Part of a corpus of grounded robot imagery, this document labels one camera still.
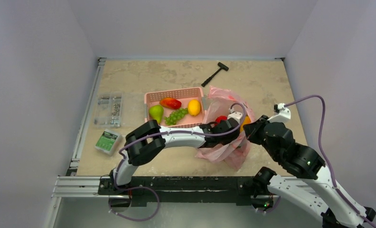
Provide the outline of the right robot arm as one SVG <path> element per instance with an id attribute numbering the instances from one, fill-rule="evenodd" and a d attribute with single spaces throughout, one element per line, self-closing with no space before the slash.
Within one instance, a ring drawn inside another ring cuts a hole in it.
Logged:
<path id="1" fill-rule="evenodd" d="M 364 222 L 373 222 L 376 211 L 340 190 L 323 158 L 313 148 L 297 143 L 283 123 L 271 123 L 263 115 L 243 129 L 249 142 L 261 145 L 275 162 L 316 193 L 295 187 L 275 171 L 262 167 L 253 178 L 255 197 L 272 193 L 286 198 L 321 220 L 324 228 L 361 228 Z"/>

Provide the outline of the pink plastic bag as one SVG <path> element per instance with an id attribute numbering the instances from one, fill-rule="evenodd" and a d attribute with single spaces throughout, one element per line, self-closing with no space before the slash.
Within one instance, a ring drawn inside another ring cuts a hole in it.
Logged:
<path id="1" fill-rule="evenodd" d="M 228 116 L 230 108 L 234 103 L 241 103 L 243 105 L 243 107 L 235 105 L 233 107 L 235 111 L 242 112 L 245 110 L 245 116 L 249 116 L 251 122 L 255 121 L 254 111 L 250 105 L 232 90 L 211 86 L 208 99 L 210 99 L 211 103 L 205 114 L 204 124 L 214 122 L 221 115 Z M 245 133 L 243 131 L 240 132 L 240 129 L 238 129 L 238 133 L 220 136 L 217 139 L 220 139 L 221 142 L 214 147 L 197 149 L 196 157 L 208 160 L 211 163 L 224 161 L 230 168 L 239 170 L 251 148 Z"/>

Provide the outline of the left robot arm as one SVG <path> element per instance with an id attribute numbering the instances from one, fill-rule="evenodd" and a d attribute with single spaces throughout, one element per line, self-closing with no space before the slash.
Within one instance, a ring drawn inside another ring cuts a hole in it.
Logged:
<path id="1" fill-rule="evenodd" d="M 139 166 L 151 162 L 162 150 L 174 147 L 214 148 L 228 144 L 240 134 L 241 123 L 234 118 L 216 126 L 200 124 L 193 128 L 169 128 L 150 120 L 125 137 L 120 149 L 122 160 L 113 170 L 110 189 L 123 194 Z"/>

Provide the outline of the red fake fruit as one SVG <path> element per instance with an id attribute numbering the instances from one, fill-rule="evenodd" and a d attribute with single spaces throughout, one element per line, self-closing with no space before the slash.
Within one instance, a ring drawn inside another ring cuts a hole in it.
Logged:
<path id="1" fill-rule="evenodd" d="M 215 119 L 215 123 L 219 124 L 221 121 L 227 120 L 227 116 L 221 115 Z"/>

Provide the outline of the orange yellow fake fruit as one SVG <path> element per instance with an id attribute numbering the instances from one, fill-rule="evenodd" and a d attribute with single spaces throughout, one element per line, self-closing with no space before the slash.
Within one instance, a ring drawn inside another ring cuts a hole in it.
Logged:
<path id="1" fill-rule="evenodd" d="M 247 124 L 250 124 L 251 123 L 251 119 L 249 116 L 246 116 L 244 118 L 244 121 L 243 123 L 240 125 L 240 132 L 244 131 L 244 125 L 247 125 Z"/>

